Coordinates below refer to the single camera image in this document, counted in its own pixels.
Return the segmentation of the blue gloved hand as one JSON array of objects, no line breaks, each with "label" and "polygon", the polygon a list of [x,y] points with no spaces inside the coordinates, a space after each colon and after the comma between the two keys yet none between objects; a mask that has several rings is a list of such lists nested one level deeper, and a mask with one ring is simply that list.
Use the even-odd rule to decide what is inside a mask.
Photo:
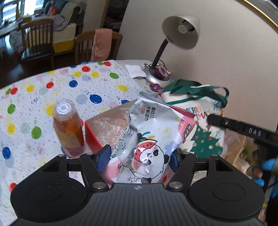
[{"label": "blue gloved hand", "polygon": [[252,180],[264,191],[271,190],[270,198],[277,197],[277,157],[252,168]]}]

